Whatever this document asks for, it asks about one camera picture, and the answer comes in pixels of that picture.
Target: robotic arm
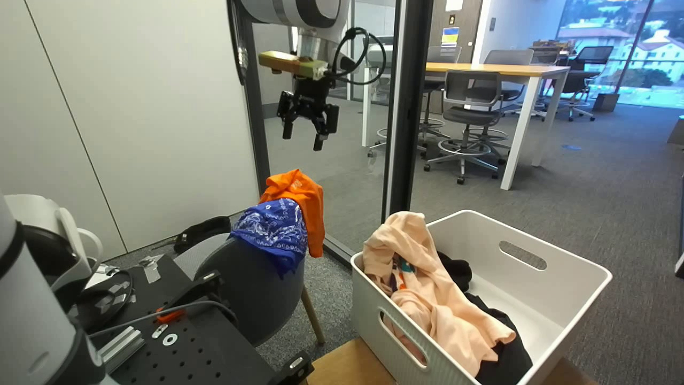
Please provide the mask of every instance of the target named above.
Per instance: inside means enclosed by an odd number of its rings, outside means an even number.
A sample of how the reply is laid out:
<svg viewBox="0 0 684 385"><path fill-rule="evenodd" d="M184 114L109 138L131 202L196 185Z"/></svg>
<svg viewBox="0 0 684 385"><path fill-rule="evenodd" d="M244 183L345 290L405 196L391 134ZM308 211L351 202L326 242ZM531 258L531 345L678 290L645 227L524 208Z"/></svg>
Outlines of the robotic arm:
<svg viewBox="0 0 684 385"><path fill-rule="evenodd" d="M294 92L283 92L279 102L283 138L291 138L294 122L297 118L307 118L316 127L315 152L318 152L324 141L339 130L340 108L328 102L329 90L337 88L339 80L353 83L346 75L359 69L367 58L368 43L374 40L380 49L383 43L362 27L345 31L348 22L348 0L247 0L243 6L258 22L296 26L300 29L300 53L263 50L259 53L259 64L274 72L294 75ZM343 46L357 37L367 37L367 45L359 59L353 62L343 55ZM318 59L322 40L339 43L331 62Z"/></svg>

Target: laundry basket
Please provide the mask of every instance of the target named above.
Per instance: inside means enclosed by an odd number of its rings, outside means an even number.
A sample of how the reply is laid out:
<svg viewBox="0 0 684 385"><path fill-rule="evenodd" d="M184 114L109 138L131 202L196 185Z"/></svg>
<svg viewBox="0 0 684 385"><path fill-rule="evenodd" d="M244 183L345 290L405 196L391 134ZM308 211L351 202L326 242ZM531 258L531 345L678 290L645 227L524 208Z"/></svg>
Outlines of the laundry basket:
<svg viewBox="0 0 684 385"><path fill-rule="evenodd" d="M436 249L472 266L470 292L511 317L533 368L520 383L541 383L563 342L611 280L611 271L479 211L456 211L429 224ZM353 258L353 320L399 383L478 383L419 330ZM417 361L380 320L393 320L425 354Z"/></svg>

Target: black stand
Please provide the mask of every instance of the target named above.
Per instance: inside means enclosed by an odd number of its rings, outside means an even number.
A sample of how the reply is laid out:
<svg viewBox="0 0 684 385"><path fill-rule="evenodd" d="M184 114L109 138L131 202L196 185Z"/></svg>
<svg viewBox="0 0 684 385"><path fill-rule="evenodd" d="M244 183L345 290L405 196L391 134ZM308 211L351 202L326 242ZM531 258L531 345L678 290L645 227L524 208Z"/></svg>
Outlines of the black stand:
<svg viewBox="0 0 684 385"><path fill-rule="evenodd" d="M154 311L190 284L169 257L158 261L160 277L152 284L141 266L128 274L137 301L124 309L119 323ZM158 337L152 337L158 327L152 320L141 320L136 327L141 330L145 346L112 373L119 383L270 383L276 373L221 309L189 309ZM116 334L103 336L95 345L103 346ZM166 346L162 340L169 334L175 334L177 340Z"/></svg>

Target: handle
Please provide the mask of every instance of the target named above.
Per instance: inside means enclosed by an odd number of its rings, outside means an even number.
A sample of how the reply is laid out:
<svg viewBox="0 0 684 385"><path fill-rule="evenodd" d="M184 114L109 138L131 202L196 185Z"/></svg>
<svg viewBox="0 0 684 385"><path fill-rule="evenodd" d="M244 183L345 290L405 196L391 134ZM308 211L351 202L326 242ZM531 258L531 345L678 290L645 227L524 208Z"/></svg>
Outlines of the handle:
<svg viewBox="0 0 684 385"><path fill-rule="evenodd" d="M405 354L408 354L408 358L419 368L419 369L429 369L429 353L425 349L407 332L407 327L403 323L396 320L393 315L390 315L383 306L378 306L378 323L386 330L386 334L405 351Z"/></svg>
<svg viewBox="0 0 684 385"><path fill-rule="evenodd" d="M535 270L548 270L548 261L540 257L538 252L531 252L522 245L516 245L514 242L499 242L499 249L516 261L522 261Z"/></svg>
<svg viewBox="0 0 684 385"><path fill-rule="evenodd" d="M88 240L95 244L96 252L91 255L91 257L96 257L96 258L99 258L99 257L103 255L103 249L105 249L102 237L95 234L95 232L88 230L88 228L82 228L82 227L80 227L80 234L82 234L82 240L88 237Z"/></svg>

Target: white cylinder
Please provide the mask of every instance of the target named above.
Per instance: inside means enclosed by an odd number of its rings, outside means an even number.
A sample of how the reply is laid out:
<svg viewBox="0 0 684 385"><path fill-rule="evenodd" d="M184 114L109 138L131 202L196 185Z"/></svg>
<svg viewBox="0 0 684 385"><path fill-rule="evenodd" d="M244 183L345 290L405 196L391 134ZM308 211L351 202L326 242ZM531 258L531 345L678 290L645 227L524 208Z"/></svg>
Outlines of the white cylinder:
<svg viewBox="0 0 684 385"><path fill-rule="evenodd" d="M16 237L16 218L0 193L0 249ZM76 327L63 311L42 270L21 245L20 258L0 276L0 373L3 383L47 383L68 358Z"/></svg>

